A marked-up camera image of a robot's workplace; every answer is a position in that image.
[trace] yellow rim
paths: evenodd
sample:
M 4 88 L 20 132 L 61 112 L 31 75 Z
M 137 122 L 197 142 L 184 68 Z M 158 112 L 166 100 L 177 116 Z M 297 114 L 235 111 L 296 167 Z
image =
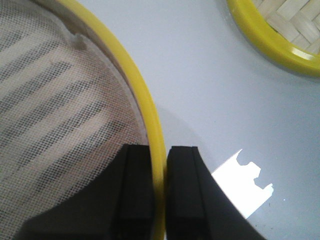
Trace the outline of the yellow rim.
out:
M 95 32 L 115 57 L 129 81 L 144 120 L 151 152 L 152 177 L 156 197 L 153 239 L 162 240 L 165 233 L 164 172 L 166 170 L 166 149 L 156 106 L 137 66 L 110 30 L 75 0 L 58 0 L 58 2 Z
M 227 3 L 244 34 L 269 58 L 301 74 L 320 77 L 320 55 L 295 46 L 274 31 L 252 0 L 227 0 Z

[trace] white table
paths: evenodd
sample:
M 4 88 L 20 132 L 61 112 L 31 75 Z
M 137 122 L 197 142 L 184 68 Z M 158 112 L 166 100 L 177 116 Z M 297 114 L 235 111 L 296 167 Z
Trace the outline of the white table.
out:
M 211 171 L 243 149 L 239 163 L 274 188 L 249 222 L 270 240 L 320 239 L 319 82 L 264 58 L 224 0 L 79 2 L 138 66 L 167 149 L 199 146 Z

